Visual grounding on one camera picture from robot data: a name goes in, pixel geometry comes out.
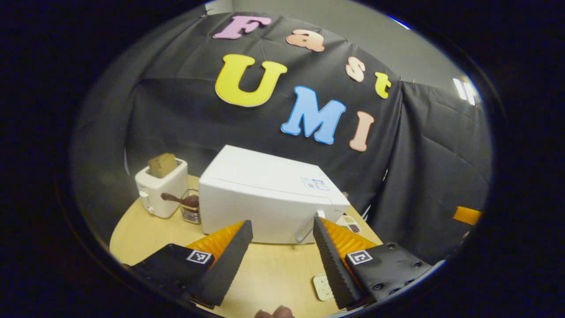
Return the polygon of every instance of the hand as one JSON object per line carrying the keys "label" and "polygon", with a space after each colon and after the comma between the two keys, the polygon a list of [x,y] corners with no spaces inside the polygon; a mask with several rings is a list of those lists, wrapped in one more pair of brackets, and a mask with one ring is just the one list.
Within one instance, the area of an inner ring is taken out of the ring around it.
{"label": "hand", "polygon": [[255,314],[255,318],[294,318],[294,316],[290,308],[281,305],[272,315],[266,311],[259,310]]}

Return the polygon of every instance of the spoon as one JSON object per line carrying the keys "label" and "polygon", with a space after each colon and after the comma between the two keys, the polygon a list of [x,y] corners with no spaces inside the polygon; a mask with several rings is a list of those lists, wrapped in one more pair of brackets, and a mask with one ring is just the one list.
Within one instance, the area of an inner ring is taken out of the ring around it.
{"label": "spoon", "polygon": [[191,208],[198,208],[198,206],[199,206],[197,195],[189,195],[188,197],[186,197],[184,199],[179,199],[178,197],[175,197],[174,195],[172,195],[170,193],[163,192],[161,194],[161,199],[163,199],[165,201],[178,202],[182,205],[186,205],[187,207],[191,207]]}

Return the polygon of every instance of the black curtain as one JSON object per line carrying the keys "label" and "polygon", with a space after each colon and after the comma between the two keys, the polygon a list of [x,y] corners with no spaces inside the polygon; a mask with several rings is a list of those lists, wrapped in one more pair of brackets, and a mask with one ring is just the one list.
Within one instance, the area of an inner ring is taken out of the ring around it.
{"label": "black curtain", "polygon": [[385,186],[368,218],[383,241],[428,263],[445,258],[471,225],[457,206],[482,209],[493,164],[485,113],[426,85],[402,83],[402,113]]}

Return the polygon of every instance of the wooden table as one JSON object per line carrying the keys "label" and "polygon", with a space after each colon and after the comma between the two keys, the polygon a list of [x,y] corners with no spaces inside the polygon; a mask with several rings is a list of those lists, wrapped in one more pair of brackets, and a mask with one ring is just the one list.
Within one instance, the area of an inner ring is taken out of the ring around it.
{"label": "wooden table", "polygon": [[[197,177],[189,176],[189,187],[198,188]],[[353,207],[349,206],[346,213],[359,224],[361,236],[382,244]],[[179,210],[162,219],[145,211],[138,198],[114,229],[110,252],[119,262],[135,265],[166,244],[186,246],[204,236],[201,226],[185,222]],[[328,316],[339,311],[336,302],[319,300],[312,283],[315,275],[324,272],[315,243],[251,243],[223,303],[212,312],[224,317],[253,318],[259,309],[272,313],[283,304],[295,318]]]}

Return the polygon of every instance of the letter m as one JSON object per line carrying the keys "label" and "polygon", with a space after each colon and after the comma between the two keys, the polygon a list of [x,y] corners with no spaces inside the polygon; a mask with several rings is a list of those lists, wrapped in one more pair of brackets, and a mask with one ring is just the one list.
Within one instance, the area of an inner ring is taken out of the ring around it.
{"label": "letter m", "polygon": [[306,137],[310,137],[320,127],[314,134],[314,139],[324,144],[333,144],[333,133],[336,130],[337,121],[345,112],[345,105],[332,100],[318,111],[316,92],[304,86],[296,86],[294,92],[297,95],[296,103],[294,103],[288,122],[281,125],[281,130],[286,134],[299,135],[302,132],[300,129],[300,121],[302,121]]}

